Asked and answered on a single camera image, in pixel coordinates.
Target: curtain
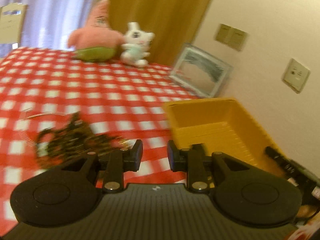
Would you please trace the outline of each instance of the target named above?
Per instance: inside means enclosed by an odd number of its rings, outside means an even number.
[[[67,49],[69,34],[84,25],[94,0],[0,0],[0,7],[21,2],[28,5],[21,46]],[[0,58],[11,45],[0,45]]]
[[[172,65],[183,43],[191,42],[210,0],[110,0],[113,29],[127,31],[128,22],[155,33],[150,62]]]

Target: yellow bin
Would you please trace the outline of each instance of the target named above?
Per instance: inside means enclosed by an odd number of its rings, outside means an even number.
[[[208,155],[224,152],[241,161],[284,177],[284,172],[265,153],[271,146],[282,151],[235,99],[207,98],[164,104],[179,149],[203,143]]]

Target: picture frame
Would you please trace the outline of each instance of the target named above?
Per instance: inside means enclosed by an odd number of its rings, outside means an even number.
[[[203,98],[217,96],[232,67],[191,44],[185,44],[169,78]]]

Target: stuffed toy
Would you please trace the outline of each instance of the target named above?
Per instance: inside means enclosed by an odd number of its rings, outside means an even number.
[[[108,8],[109,0],[98,2],[93,7],[86,25],[71,33],[68,48],[76,47],[74,58],[104,62],[115,55],[118,45],[125,43],[122,33],[109,27]]]
[[[136,67],[145,67],[148,65],[148,61],[143,58],[150,55],[147,51],[155,35],[140,30],[139,24],[136,22],[128,23],[128,27],[129,30],[125,34],[125,44],[122,44],[125,51],[121,54],[121,61]]]

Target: printed label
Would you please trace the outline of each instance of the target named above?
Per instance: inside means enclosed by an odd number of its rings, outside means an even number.
[[[311,193],[316,199],[320,200],[320,188],[315,187]]]
[[[295,181],[294,178],[290,178],[288,179],[288,182],[290,182],[292,185],[294,185],[295,187],[299,186],[299,184]]]

